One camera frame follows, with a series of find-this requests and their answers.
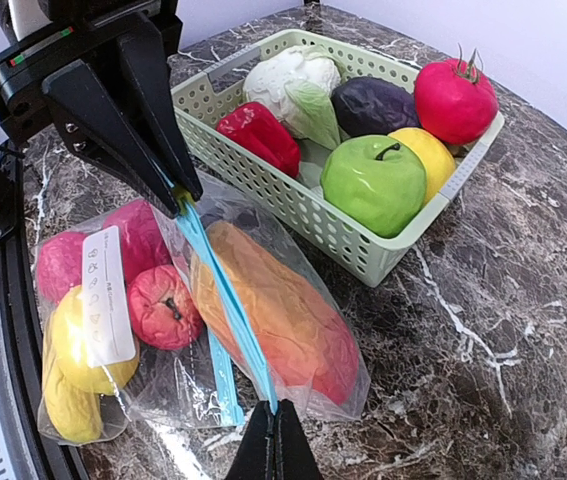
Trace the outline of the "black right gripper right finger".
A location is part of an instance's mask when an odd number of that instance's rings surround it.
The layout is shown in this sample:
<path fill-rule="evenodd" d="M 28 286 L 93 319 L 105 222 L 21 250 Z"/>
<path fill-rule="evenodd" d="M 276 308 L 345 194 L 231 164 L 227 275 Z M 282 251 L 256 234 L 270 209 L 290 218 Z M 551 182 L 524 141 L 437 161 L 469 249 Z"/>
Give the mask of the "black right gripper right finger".
<path fill-rule="evenodd" d="M 323 480 L 294 404 L 281 400 L 274 417 L 274 478 Z"/>

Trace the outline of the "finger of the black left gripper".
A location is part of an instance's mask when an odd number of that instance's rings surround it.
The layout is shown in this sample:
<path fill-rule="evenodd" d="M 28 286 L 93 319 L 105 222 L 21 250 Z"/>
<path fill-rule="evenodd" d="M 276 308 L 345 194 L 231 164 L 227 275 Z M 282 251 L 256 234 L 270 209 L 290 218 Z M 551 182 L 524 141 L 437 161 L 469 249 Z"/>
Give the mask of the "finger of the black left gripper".
<path fill-rule="evenodd" d="M 165 216 L 179 214 L 179 201 L 163 203 L 146 184 L 150 147 L 111 97 L 92 67 L 76 60 L 45 77 L 43 97 L 68 148 L 88 163 L 128 184 Z"/>
<path fill-rule="evenodd" d="M 131 87 L 150 147 L 147 186 L 163 203 L 188 195 L 194 201 L 203 193 L 172 104 L 168 64 L 162 36 L 152 24 L 140 24 L 117 38 L 123 77 Z"/>

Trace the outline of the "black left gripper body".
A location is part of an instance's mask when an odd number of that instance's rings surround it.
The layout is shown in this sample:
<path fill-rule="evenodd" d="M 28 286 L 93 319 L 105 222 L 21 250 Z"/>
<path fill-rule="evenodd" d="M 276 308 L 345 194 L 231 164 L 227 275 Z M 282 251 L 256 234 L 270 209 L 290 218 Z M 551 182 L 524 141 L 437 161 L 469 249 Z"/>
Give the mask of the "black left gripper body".
<path fill-rule="evenodd" d="M 0 16 L 0 127 L 18 147 L 53 125 L 68 149 L 96 165 L 180 165 L 168 58 L 183 23 L 174 1 L 37 1 L 40 22 L 16 34 Z"/>

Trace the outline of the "orange pepper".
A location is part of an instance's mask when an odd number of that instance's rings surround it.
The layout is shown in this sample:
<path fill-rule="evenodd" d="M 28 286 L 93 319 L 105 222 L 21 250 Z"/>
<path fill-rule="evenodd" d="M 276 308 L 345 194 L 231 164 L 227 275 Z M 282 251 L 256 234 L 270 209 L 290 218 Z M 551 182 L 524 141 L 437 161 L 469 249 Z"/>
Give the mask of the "orange pepper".
<path fill-rule="evenodd" d="M 345 321 L 305 277 L 226 222 L 209 242 L 250 321 L 278 395 L 316 394 L 339 407 L 354 391 L 359 352 Z"/>

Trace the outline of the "pink-red wrinkled fruit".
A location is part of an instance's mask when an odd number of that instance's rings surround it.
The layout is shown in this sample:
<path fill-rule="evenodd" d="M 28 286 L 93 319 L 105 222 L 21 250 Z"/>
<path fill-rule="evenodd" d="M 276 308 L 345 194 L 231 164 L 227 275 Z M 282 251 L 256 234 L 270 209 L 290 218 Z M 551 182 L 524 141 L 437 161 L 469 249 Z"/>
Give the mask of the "pink-red wrinkled fruit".
<path fill-rule="evenodd" d="M 36 266 L 39 293 L 58 304 L 82 280 L 82 246 L 87 235 L 69 231 L 49 239 L 40 249 Z"/>

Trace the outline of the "small clear zip bag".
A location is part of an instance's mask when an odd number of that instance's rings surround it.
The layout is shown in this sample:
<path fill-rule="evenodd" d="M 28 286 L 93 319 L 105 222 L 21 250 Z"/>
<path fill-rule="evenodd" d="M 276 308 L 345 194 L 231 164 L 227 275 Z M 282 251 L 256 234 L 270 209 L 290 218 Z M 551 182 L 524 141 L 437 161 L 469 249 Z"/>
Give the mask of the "small clear zip bag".
<path fill-rule="evenodd" d="M 202 226 L 259 342 L 279 399 L 299 416 L 360 418 L 370 377 L 347 321 L 282 224 L 236 188 L 200 173 Z"/>

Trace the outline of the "red apple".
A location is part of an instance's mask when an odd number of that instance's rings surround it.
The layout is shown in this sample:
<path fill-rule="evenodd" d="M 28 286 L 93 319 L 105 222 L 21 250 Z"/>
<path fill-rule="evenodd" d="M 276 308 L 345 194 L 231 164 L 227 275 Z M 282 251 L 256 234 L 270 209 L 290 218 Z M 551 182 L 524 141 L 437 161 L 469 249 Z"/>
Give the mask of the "red apple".
<path fill-rule="evenodd" d="M 176 268 L 139 273 L 127 290 L 132 329 L 146 344 L 178 350 L 198 339 L 204 322 Z"/>

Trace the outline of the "large clear zip bag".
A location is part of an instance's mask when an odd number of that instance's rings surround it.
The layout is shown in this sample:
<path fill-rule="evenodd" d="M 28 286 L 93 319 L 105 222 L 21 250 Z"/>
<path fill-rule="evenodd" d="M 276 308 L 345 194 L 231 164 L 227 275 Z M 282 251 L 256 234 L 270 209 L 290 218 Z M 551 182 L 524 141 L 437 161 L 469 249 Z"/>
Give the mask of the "large clear zip bag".
<path fill-rule="evenodd" d="M 82 280 L 78 286 L 82 288 L 83 312 L 89 320 L 88 340 L 97 340 L 96 332 L 99 331 L 98 344 L 110 345 L 110 350 L 105 353 L 101 348 L 93 353 L 93 362 L 100 365 L 130 359 L 135 353 L 132 337 L 139 344 L 140 364 L 127 386 L 112 396 L 99 394 L 103 430 L 100 439 L 92 443 L 112 440 L 131 422 L 138 420 L 186 429 L 242 424 L 244 413 L 237 399 L 230 356 L 204 321 L 198 339 L 178 350 L 150 346 L 134 333 L 127 296 L 132 282 L 125 282 L 119 231 L 116 226 L 103 228 L 106 217 L 115 210 L 64 231 L 87 235 L 82 246 Z M 35 289 L 43 333 L 42 379 L 45 336 L 50 317 L 59 304 L 45 299 L 36 283 L 38 255 L 48 240 L 40 243 L 35 253 Z M 183 274 L 182 253 L 167 248 L 172 260 L 169 265 L 176 268 L 189 290 Z M 43 393 L 37 427 L 43 436 L 61 445 L 92 444 L 71 444 L 58 436 L 45 410 Z"/>

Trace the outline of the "yellow wrinkled banana-like fruit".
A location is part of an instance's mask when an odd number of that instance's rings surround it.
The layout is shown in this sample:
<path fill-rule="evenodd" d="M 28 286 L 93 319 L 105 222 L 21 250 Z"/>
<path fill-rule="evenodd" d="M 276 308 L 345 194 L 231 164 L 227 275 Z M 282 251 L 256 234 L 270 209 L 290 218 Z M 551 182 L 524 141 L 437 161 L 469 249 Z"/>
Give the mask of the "yellow wrinkled banana-like fruit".
<path fill-rule="evenodd" d="M 71 444 L 100 439 L 103 422 L 93 369 L 86 363 L 82 326 L 75 312 L 57 307 L 50 317 L 43 353 L 42 393 L 58 436 Z"/>

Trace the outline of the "yellow lemon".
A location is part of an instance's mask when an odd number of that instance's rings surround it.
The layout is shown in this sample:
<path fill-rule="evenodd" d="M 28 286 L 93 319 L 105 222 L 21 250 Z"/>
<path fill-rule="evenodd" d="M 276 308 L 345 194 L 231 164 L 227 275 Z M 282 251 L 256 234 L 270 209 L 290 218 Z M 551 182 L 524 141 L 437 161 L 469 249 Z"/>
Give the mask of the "yellow lemon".
<path fill-rule="evenodd" d="M 139 344 L 132 337 L 135 353 L 130 359 L 96 365 L 92 354 L 99 348 L 105 353 L 110 345 L 88 340 L 89 320 L 83 312 L 82 288 L 72 287 L 59 302 L 50 318 L 49 331 L 57 365 L 67 380 L 79 390 L 112 396 L 122 390 L 135 375 L 139 364 Z"/>

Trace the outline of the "green perforated plastic basket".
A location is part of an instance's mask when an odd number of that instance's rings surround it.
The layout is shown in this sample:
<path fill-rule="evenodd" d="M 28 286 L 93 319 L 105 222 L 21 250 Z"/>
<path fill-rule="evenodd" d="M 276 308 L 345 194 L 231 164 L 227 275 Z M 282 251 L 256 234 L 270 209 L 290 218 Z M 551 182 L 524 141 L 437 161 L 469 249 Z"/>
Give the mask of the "green perforated plastic basket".
<path fill-rule="evenodd" d="M 327 50 L 342 66 L 345 79 L 375 76 L 408 92 L 414 89 L 417 69 L 398 59 L 316 33 L 286 29 L 173 87 L 177 123 L 195 157 L 364 284 L 376 287 L 459 194 L 503 128 L 504 117 L 497 114 L 489 129 L 468 145 L 451 178 L 397 237 L 381 238 L 323 199 L 319 177 L 329 155 L 327 149 L 310 140 L 301 141 L 301 173 L 291 179 L 215 129 L 223 116 L 239 106 L 243 88 L 241 80 L 232 78 L 220 90 L 217 80 L 250 61 L 267 60 L 298 45 L 319 45 Z"/>

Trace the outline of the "red bell pepper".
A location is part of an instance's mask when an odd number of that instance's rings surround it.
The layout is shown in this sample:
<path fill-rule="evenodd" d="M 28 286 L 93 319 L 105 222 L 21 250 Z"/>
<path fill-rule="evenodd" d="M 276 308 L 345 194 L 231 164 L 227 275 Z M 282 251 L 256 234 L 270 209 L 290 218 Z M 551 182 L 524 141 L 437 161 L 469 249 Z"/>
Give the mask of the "red bell pepper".
<path fill-rule="evenodd" d="M 218 122 L 216 131 L 289 177 L 298 176 L 299 146 L 261 103 L 247 102 L 236 108 Z"/>

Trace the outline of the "green apple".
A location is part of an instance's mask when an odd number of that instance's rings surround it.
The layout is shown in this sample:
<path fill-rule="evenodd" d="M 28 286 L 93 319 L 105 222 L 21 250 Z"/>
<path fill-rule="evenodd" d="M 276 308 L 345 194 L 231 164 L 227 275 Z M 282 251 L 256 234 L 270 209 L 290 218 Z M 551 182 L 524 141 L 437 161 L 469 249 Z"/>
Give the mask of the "green apple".
<path fill-rule="evenodd" d="M 427 175 L 417 155 L 401 141 L 365 135 L 331 152 L 320 185 L 328 203 L 377 236 L 394 238 L 420 212 Z"/>

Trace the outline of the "small yellow fruit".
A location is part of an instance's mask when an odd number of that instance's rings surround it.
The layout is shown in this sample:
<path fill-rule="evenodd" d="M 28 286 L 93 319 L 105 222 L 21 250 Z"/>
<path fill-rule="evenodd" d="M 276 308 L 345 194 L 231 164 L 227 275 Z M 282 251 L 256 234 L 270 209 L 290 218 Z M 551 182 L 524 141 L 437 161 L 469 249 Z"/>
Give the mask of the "small yellow fruit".
<path fill-rule="evenodd" d="M 426 205 L 454 174 L 454 157 L 440 140 L 422 128 L 404 127 L 388 136 L 402 142 L 420 159 L 427 176 L 423 201 L 423 205 Z"/>

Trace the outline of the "black table front rail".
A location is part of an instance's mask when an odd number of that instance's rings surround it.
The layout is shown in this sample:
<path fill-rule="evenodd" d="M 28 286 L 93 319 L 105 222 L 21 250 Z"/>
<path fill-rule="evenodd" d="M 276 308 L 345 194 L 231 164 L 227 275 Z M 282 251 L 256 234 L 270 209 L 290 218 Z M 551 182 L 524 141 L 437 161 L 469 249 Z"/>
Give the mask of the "black table front rail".
<path fill-rule="evenodd" d="M 77 448 L 60 446 L 37 427 L 41 400 L 42 333 L 30 273 L 22 162 L 0 154 L 0 170 L 11 190 L 0 205 L 0 315 L 8 378 L 16 402 L 15 420 L 24 435 L 34 472 L 25 479 L 86 479 Z"/>

